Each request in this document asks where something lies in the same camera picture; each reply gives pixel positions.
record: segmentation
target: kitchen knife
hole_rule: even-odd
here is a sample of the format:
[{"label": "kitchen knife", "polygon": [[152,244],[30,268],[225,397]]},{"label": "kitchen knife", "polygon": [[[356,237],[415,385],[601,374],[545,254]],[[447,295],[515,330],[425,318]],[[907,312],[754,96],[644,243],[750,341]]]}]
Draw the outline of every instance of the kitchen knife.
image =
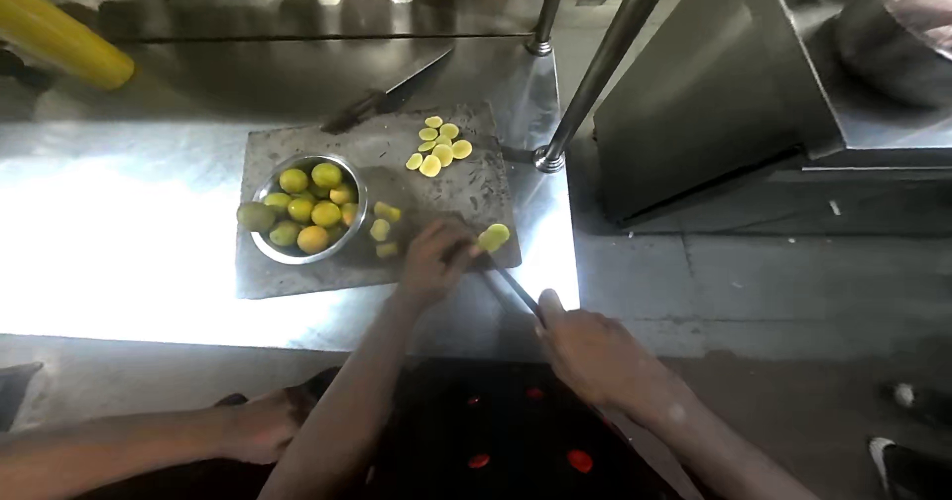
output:
[{"label": "kitchen knife", "polygon": [[516,279],[512,277],[512,274],[500,267],[487,252],[482,252],[481,255],[476,257],[476,262],[478,264],[482,264],[484,267],[488,267],[489,269],[495,269],[496,272],[499,273],[501,277],[503,277],[503,280],[508,283],[509,287],[512,288],[512,291],[516,292],[516,295],[518,295],[519,298],[523,300],[523,303],[525,303],[526,306],[530,308],[530,311],[535,314],[536,318],[539,318],[539,323],[541,323],[541,326],[548,328],[545,326],[545,320],[543,320],[541,317],[539,304],[535,302],[535,299],[532,299],[532,296],[526,292],[525,288],[516,282]]},{"label": "kitchen knife", "polygon": [[452,50],[453,46],[450,44],[438,50],[434,56],[422,57],[411,66],[410,70],[404,73],[406,76],[387,83],[387,85],[383,86],[383,90],[369,89],[362,99],[349,105],[331,118],[330,121],[324,123],[321,127],[321,131],[336,135],[344,133],[362,123],[377,111],[377,107],[380,106],[380,104],[383,104],[383,102],[387,100],[387,95],[391,91],[413,79],[414,76],[441,60]]}]

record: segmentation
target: metal pole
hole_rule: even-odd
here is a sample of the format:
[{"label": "metal pole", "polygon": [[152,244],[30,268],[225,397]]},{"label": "metal pole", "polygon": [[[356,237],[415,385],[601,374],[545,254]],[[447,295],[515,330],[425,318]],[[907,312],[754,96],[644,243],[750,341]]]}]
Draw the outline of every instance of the metal pole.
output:
[{"label": "metal pole", "polygon": [[535,149],[533,162],[540,171],[554,173],[565,166],[565,146],[575,136],[592,105],[598,100],[601,90],[622,61],[631,42],[642,30],[658,0],[622,0],[615,18],[604,32],[595,57],[585,77],[568,104],[565,115],[555,129],[552,141]]},{"label": "metal pole", "polygon": [[552,25],[555,23],[555,14],[559,12],[559,2],[562,0],[542,0],[539,22],[535,32],[526,43],[526,49],[533,56],[545,57],[552,53]]}]

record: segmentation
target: stone cutting board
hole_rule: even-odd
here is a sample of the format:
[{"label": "stone cutting board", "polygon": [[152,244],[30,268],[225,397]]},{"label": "stone cutting board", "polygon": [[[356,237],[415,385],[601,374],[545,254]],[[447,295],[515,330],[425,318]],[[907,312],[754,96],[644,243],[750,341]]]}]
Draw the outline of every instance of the stone cutting board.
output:
[{"label": "stone cutting board", "polygon": [[[432,179],[405,167],[407,158],[422,142],[417,132],[424,127],[423,119],[431,115],[458,125],[457,139],[467,139],[473,145],[472,154],[463,160],[454,160]],[[474,234],[493,223],[508,226],[512,237],[493,258],[502,267],[515,267],[522,262],[506,165],[495,136],[489,104],[379,115],[336,136],[322,132],[319,126],[252,132],[248,134],[244,151],[242,200],[251,200],[274,165],[302,153],[336,154],[360,170],[369,199],[364,230],[327,260],[286,265],[266,257],[256,248],[250,234],[239,229],[235,255],[239,297],[263,299],[395,283],[410,240],[432,219],[446,214],[460,217]],[[386,260],[376,257],[375,243],[368,230],[374,219],[370,208],[377,201],[403,211],[404,216],[391,233],[400,244],[399,257]]]}]

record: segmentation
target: yellow tube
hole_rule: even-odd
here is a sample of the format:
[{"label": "yellow tube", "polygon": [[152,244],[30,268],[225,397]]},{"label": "yellow tube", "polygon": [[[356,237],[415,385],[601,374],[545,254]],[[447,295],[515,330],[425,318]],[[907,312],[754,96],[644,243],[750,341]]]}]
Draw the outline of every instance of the yellow tube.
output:
[{"label": "yellow tube", "polygon": [[0,37],[101,89],[121,87],[135,63],[48,0],[0,0]]}]

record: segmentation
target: mango piece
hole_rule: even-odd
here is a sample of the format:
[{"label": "mango piece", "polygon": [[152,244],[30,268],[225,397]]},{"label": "mango piece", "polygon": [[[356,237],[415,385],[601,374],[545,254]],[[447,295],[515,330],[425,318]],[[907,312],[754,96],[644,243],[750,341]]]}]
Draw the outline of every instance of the mango piece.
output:
[{"label": "mango piece", "polygon": [[433,156],[440,160],[440,165],[446,167],[453,162],[453,149],[448,144],[437,144],[433,148]]},{"label": "mango piece", "polygon": [[440,159],[430,154],[422,159],[422,164],[420,165],[420,172],[423,176],[428,176],[433,178],[434,176],[440,174],[440,169],[443,167],[440,163]]},{"label": "mango piece", "polygon": [[242,202],[235,212],[238,223],[251,232],[268,232],[274,225],[274,211],[261,202]]},{"label": "mango piece", "polygon": [[460,135],[460,129],[453,123],[446,123],[445,125],[440,126],[440,135],[446,136],[449,139],[453,139],[454,137]]},{"label": "mango piece", "polygon": [[278,177],[278,183],[288,193],[300,193],[307,189],[307,174],[301,169],[288,169]]},{"label": "mango piece", "polygon": [[389,244],[377,244],[377,258],[389,258],[400,252],[396,242]]},{"label": "mango piece", "polygon": [[336,244],[340,238],[343,238],[345,234],[348,233],[348,230],[345,226],[331,226],[327,228],[327,236],[329,237],[328,243],[330,245]]},{"label": "mango piece", "polygon": [[453,149],[453,158],[456,158],[457,160],[461,160],[472,153],[473,145],[469,141],[465,139],[461,139],[460,141],[456,141],[453,143],[452,149]]},{"label": "mango piece", "polygon": [[357,202],[357,188],[348,184],[341,184],[327,194],[335,204]]},{"label": "mango piece", "polygon": [[407,160],[407,169],[415,171],[420,168],[420,164],[422,164],[422,154],[414,152],[411,158]]},{"label": "mango piece", "polygon": [[400,220],[400,210],[386,202],[375,202],[373,214],[381,219],[386,219],[390,223],[396,223]]},{"label": "mango piece", "polygon": [[385,242],[390,233],[390,224],[386,219],[378,219],[370,226],[370,237],[378,242]]},{"label": "mango piece", "polygon": [[315,225],[334,226],[341,219],[341,209],[337,204],[330,201],[318,202],[310,213],[310,219],[314,221]]},{"label": "mango piece", "polygon": [[330,197],[330,188],[329,187],[320,187],[316,184],[311,184],[307,187],[309,191],[317,200],[327,199]]},{"label": "mango piece", "polygon": [[310,213],[313,210],[314,202],[306,199],[294,199],[288,204],[288,215],[302,225],[310,225]]},{"label": "mango piece", "polygon": [[292,202],[292,196],[287,193],[271,193],[262,202],[271,208],[275,216],[281,218],[288,214],[288,204]]},{"label": "mango piece", "polygon": [[344,225],[351,226],[354,224],[354,220],[357,219],[357,210],[360,209],[360,206],[356,202],[348,202],[341,205],[341,221],[344,222]]},{"label": "mango piece", "polygon": [[433,141],[436,139],[436,136],[440,135],[440,132],[436,131],[435,128],[424,128],[420,130],[420,133],[417,135],[424,141]]},{"label": "mango piece", "polygon": [[330,235],[323,226],[308,226],[298,234],[298,248],[307,254],[317,254],[330,244]]},{"label": "mango piece", "polygon": [[311,192],[310,192],[309,190],[307,190],[307,189],[303,190],[303,191],[300,192],[300,193],[294,193],[294,194],[292,195],[292,199],[305,199],[305,200],[307,200],[307,201],[310,201],[310,203],[312,203],[312,204],[316,204],[316,203],[317,203],[317,197],[315,197],[314,194],[311,193]]},{"label": "mango piece", "polygon": [[286,248],[294,245],[299,232],[301,232],[300,225],[293,221],[281,221],[271,229],[268,233],[268,238],[271,239],[271,242],[276,246]]},{"label": "mango piece", "polygon": [[318,164],[311,169],[310,177],[318,187],[334,189],[341,184],[344,173],[337,165]]},{"label": "mango piece", "polygon": [[476,239],[476,245],[481,250],[493,252],[509,241],[509,228],[501,223],[490,225]]}]

